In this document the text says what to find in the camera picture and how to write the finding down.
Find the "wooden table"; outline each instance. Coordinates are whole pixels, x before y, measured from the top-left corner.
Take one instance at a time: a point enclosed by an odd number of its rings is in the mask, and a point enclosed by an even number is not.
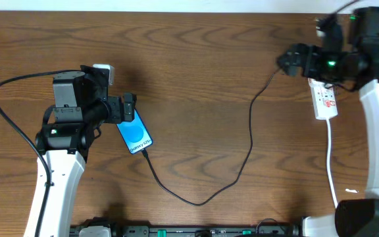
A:
[[[249,102],[275,70],[275,58],[292,43],[320,43],[315,17],[0,12],[0,81],[113,65],[110,94],[138,95],[160,179],[201,202],[235,179],[249,148]],[[0,89],[1,106],[31,138],[54,103],[51,83],[47,76]],[[357,93],[339,93],[339,115],[331,120],[334,182],[338,199],[363,198],[365,118]],[[325,169],[326,123],[314,117],[304,78],[275,76],[254,104],[254,148],[240,181],[202,207],[159,188],[143,156],[129,154],[114,125],[102,131],[78,187],[72,224],[104,216],[124,224],[251,225],[334,209]],[[23,234],[35,185],[36,155],[0,116],[0,236]]]

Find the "white background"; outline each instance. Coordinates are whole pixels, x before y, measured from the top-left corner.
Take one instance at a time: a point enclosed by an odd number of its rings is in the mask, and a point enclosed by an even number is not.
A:
[[[179,13],[329,13],[350,0],[0,0],[0,10]],[[347,8],[379,7],[364,0]]]

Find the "smartphone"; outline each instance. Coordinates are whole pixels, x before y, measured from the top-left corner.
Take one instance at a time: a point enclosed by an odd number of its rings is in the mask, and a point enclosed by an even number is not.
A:
[[[153,144],[153,140],[139,117],[137,110],[134,111],[134,120],[132,122],[121,122],[116,126],[131,154],[135,154]]]

